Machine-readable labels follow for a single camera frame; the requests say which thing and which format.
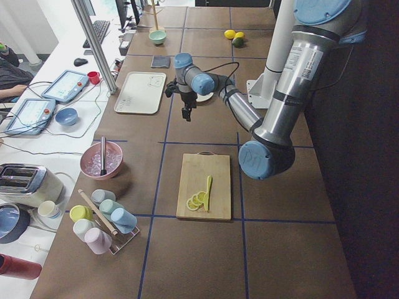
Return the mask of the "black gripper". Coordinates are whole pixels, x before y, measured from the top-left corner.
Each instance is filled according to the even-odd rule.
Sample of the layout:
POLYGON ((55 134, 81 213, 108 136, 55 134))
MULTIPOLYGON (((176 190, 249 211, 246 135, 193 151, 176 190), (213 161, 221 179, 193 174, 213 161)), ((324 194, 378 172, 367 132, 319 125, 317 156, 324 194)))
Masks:
POLYGON ((184 107, 181 109, 183 119, 191 121, 191 111, 196 108, 197 93, 188 92, 181 94, 181 100, 184 102, 184 107))

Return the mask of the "person forearm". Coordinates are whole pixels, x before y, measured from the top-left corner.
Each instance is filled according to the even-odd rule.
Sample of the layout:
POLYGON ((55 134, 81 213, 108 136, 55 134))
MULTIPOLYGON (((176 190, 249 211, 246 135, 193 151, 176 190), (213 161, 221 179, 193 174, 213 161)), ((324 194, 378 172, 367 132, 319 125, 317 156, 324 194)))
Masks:
POLYGON ((27 88, 27 85, 16 85, 12 88, 0 90, 0 99, 2 100, 5 98, 19 97, 24 93, 26 88, 27 88))

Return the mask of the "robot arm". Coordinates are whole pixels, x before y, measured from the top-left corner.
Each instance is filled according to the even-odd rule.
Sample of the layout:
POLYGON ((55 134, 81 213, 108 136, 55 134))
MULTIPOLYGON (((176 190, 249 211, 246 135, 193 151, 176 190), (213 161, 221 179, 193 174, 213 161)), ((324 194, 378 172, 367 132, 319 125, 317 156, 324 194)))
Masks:
POLYGON ((256 85, 267 103, 260 115, 227 76, 201 70, 192 56, 175 56, 175 79, 166 96, 184 102, 189 119, 198 95, 222 99, 252 140, 239 150, 239 165, 253 179, 266 179, 289 169, 295 160, 291 132, 307 95, 332 49, 364 40, 367 1, 282 1, 264 72, 256 85))

